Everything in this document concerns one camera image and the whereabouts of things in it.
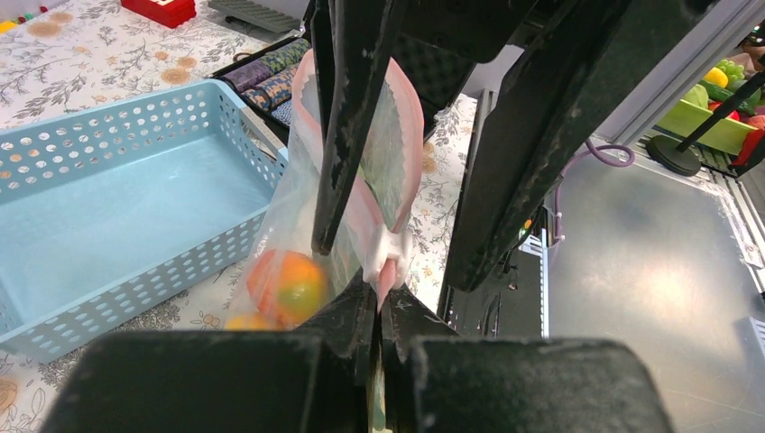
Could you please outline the grey building baseplate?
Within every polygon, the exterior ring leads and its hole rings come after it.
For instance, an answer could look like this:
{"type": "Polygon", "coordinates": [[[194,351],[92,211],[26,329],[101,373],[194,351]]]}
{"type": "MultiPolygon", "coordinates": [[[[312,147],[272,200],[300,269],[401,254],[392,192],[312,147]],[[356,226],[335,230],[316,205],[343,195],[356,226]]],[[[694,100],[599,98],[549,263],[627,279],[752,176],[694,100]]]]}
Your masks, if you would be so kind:
{"type": "Polygon", "coordinates": [[[247,23],[268,32],[284,33],[301,31],[300,19],[246,0],[209,0],[209,8],[225,16],[227,23],[247,23]]]}

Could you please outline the black open carrying case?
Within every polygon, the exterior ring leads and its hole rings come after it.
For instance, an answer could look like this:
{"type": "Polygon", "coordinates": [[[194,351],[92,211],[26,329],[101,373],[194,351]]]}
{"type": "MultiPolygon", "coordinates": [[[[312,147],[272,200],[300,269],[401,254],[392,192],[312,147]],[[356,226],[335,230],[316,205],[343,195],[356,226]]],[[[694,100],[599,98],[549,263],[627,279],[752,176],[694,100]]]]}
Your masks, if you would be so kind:
{"type": "Polygon", "coordinates": [[[473,72],[475,64],[449,51],[398,35],[387,60],[364,59],[363,67],[352,67],[345,54],[338,66],[321,65],[330,49],[311,52],[310,40],[304,36],[290,37],[264,50],[248,55],[215,72],[212,77],[224,81],[284,143],[290,135],[292,109],[297,106],[297,67],[305,66],[305,57],[316,64],[309,72],[316,72],[319,81],[319,131],[324,134],[329,121],[339,118],[339,103],[344,97],[354,101],[354,107],[372,115],[372,105],[382,100],[382,82],[389,66],[392,71],[405,75],[419,98],[424,126],[423,137],[428,139],[436,127],[437,115],[456,100],[473,72]],[[272,76],[243,93],[237,92],[223,76],[244,64],[261,60],[272,71],[272,76]]]}

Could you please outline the yellow lemon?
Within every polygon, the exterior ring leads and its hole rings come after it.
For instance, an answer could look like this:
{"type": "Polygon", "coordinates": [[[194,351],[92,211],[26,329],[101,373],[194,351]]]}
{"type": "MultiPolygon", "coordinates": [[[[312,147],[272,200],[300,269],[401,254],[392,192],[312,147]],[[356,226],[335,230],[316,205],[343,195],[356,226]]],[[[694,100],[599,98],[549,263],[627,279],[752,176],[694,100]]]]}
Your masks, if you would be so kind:
{"type": "Polygon", "coordinates": [[[284,326],[276,319],[254,312],[232,316],[226,321],[224,329],[229,331],[281,331],[284,326]]]}

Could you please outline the light blue plastic basket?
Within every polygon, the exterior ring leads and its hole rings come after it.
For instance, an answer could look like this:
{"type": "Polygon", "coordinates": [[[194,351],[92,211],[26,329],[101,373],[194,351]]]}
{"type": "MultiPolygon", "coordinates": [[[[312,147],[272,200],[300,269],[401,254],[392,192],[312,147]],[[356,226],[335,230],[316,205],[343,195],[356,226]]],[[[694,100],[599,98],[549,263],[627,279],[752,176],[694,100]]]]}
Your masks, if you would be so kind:
{"type": "Polygon", "coordinates": [[[206,79],[1,133],[1,349],[48,363],[250,251],[287,152],[206,79]]]}

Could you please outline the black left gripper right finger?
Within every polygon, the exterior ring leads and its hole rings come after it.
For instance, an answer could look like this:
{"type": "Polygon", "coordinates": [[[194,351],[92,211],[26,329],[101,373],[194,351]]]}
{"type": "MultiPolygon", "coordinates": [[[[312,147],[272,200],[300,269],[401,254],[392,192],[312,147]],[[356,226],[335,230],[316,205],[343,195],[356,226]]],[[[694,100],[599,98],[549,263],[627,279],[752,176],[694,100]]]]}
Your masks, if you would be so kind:
{"type": "Polygon", "coordinates": [[[381,305],[395,432],[669,432],[650,373],[603,339],[460,336],[407,288],[381,305]]]}

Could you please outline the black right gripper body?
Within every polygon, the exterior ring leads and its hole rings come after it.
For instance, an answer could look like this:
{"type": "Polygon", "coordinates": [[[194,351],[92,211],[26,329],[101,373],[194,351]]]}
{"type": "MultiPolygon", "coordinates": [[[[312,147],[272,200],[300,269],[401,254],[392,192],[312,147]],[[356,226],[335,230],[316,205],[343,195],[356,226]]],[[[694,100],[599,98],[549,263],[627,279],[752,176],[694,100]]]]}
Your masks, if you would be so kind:
{"type": "Polygon", "coordinates": [[[409,1],[400,68],[417,90],[460,90],[514,40],[501,90],[634,90],[714,1],[409,1]]]}

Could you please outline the red orange mango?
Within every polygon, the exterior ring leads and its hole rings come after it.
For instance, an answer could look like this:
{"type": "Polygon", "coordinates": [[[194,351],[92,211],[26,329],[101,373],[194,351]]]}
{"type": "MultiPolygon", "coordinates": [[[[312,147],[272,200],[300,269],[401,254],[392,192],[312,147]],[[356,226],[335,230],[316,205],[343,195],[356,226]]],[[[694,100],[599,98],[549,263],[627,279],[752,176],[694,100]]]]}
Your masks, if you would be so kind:
{"type": "Polygon", "coordinates": [[[330,298],[324,269],[306,254],[289,250],[268,250],[258,257],[245,287],[260,313],[288,327],[304,323],[330,298]]]}

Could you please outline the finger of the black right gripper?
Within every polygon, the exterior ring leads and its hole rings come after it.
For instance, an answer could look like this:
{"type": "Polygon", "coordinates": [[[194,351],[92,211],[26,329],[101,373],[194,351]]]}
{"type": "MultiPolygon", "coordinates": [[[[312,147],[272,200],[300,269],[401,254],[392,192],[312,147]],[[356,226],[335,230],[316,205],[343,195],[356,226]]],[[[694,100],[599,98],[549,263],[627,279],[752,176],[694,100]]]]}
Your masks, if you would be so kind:
{"type": "Polygon", "coordinates": [[[566,1],[505,74],[465,168],[446,287],[482,284],[576,149],[633,89],[606,69],[633,10],[632,1],[566,1]]]}
{"type": "MultiPolygon", "coordinates": [[[[400,31],[406,1],[315,1],[310,19],[313,52],[330,49],[321,65],[338,66],[343,54],[352,67],[363,67],[364,59],[387,60],[389,50],[400,31]]],[[[312,249],[321,255],[330,253],[341,217],[352,190],[371,127],[372,115],[354,107],[344,97],[339,103],[339,118],[329,121],[322,136],[323,158],[319,176],[318,199],[312,233],[312,249]]]]}

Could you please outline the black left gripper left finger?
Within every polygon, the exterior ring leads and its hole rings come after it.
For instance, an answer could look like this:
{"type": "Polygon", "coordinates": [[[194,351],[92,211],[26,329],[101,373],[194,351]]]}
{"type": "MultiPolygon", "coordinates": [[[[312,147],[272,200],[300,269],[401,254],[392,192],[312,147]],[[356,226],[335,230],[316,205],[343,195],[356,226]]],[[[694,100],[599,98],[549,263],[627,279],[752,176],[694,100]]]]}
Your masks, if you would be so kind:
{"type": "Polygon", "coordinates": [[[351,282],[291,331],[117,332],[83,354],[46,432],[368,432],[375,294],[351,282]]]}

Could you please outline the red window block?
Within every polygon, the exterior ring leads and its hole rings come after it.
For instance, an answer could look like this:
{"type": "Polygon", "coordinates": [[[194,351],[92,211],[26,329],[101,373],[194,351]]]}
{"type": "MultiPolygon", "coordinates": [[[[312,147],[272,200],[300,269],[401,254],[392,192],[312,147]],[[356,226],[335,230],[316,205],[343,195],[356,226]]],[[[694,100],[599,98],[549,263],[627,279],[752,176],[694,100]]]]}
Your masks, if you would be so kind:
{"type": "Polygon", "coordinates": [[[121,6],[170,29],[197,15],[194,0],[121,0],[121,6]]]}

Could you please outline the purple patterned roll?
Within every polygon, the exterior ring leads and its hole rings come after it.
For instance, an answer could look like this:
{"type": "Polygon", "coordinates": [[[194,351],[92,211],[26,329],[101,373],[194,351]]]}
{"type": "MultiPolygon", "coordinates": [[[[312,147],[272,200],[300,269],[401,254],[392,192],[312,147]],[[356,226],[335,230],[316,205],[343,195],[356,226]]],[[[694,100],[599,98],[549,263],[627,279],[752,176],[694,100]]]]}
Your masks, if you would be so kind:
{"type": "Polygon", "coordinates": [[[271,76],[272,71],[266,64],[261,60],[254,60],[226,73],[223,78],[227,80],[237,92],[243,93],[248,89],[254,88],[271,76]]]}

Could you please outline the clear pink zip top bag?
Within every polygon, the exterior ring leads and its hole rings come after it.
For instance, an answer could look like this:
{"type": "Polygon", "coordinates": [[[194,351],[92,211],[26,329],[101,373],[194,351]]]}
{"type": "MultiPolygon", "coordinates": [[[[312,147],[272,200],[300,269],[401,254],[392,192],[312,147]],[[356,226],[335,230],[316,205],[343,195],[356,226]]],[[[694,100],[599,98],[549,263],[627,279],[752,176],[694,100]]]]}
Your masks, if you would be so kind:
{"type": "Polygon", "coordinates": [[[413,251],[408,228],[422,175],[424,119],[419,98],[405,75],[388,66],[354,184],[329,254],[313,251],[312,230],[323,158],[318,86],[312,58],[297,67],[297,106],[292,109],[288,165],[258,229],[227,319],[259,312],[245,280],[268,250],[306,254],[325,271],[330,298],[356,274],[377,298],[406,281],[413,251]]]}

